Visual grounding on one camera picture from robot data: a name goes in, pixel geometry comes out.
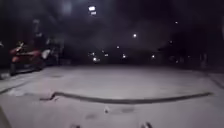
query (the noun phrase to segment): night sky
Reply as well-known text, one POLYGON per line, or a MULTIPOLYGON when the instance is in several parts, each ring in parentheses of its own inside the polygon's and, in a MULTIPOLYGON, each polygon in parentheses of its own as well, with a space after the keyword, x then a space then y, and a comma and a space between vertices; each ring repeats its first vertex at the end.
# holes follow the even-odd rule
POLYGON ((32 20, 38 18, 46 34, 61 35, 74 47, 99 49, 119 45, 156 51, 179 31, 195 25, 217 27, 223 14, 221 0, 7 0, 3 4, 6 17, 16 23, 17 36, 29 33, 32 20), (89 6, 96 7, 97 15, 90 15, 89 6))

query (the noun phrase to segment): asphalt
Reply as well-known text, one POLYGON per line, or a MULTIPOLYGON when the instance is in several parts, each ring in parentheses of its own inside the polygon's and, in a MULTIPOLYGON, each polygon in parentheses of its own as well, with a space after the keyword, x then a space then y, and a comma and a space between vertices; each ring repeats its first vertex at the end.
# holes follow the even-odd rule
MULTIPOLYGON (((217 78, 222 83, 224 77, 217 78)), ((0 81, 0 91, 12 128, 137 128, 146 122, 155 128, 224 126, 224 92, 197 71, 49 68, 0 81)))

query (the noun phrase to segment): crack in pavement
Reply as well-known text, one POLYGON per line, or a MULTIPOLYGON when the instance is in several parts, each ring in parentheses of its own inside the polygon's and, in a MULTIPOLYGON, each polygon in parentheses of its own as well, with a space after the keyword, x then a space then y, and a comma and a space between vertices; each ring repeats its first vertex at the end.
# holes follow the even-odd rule
POLYGON ((23 83, 18 84, 18 85, 16 85, 16 86, 12 86, 12 87, 5 88, 5 89, 3 89, 3 90, 0 91, 0 95, 4 94, 4 93, 6 93, 6 92, 9 92, 9 91, 11 91, 11 90, 13 90, 13 89, 16 89, 16 88, 25 86, 25 85, 28 84, 29 82, 30 82, 30 81, 26 81, 26 82, 23 82, 23 83))
POLYGON ((41 101, 51 101, 55 97, 66 97, 70 99, 88 101, 88 102, 97 102, 97 103, 107 103, 107 104, 155 104, 155 103, 165 103, 165 102, 176 102, 181 100, 188 100, 194 98, 201 98, 211 96, 213 93, 205 92, 194 95, 185 95, 179 97, 167 97, 167 98, 154 98, 154 99, 106 99, 106 98, 96 98, 96 97, 88 97, 76 94, 69 94, 63 92, 55 92, 49 98, 40 98, 41 101))

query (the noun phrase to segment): pavement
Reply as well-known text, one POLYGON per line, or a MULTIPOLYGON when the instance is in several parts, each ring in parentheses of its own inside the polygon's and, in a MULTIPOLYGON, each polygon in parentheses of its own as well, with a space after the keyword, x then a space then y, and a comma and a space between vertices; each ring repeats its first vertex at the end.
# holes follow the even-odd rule
POLYGON ((137 128, 146 122, 222 128, 224 90, 216 82, 224 77, 216 76, 155 67, 49 68, 0 81, 0 105, 12 128, 137 128))

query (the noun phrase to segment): light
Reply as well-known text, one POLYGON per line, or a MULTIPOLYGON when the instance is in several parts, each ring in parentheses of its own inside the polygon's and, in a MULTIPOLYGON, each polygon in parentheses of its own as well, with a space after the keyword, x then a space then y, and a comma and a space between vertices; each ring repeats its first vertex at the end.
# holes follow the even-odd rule
POLYGON ((123 57, 122 58, 125 59, 125 58, 127 58, 127 56, 125 54, 123 54, 123 57))
POLYGON ((155 59, 156 58, 156 56, 155 55, 152 55, 152 59, 155 59))
POLYGON ((92 55, 92 56, 95 56, 95 53, 93 52, 93 53, 91 53, 91 55, 92 55))
POLYGON ((133 38, 137 38, 137 34, 133 34, 133 38))
POLYGON ((4 47, 4 45, 2 44, 2 42, 1 42, 1 41, 0 41, 0 46, 1 46, 1 47, 4 47))
POLYGON ((90 6, 89 7, 89 11, 95 11, 96 10, 96 7, 95 6, 90 6))
POLYGON ((91 12, 90 14, 93 16, 93 15, 96 15, 96 12, 91 12))
POLYGON ((94 58, 93 58, 93 61, 94 61, 94 62, 96 62, 96 61, 97 61, 97 58, 96 58, 96 57, 94 57, 94 58))

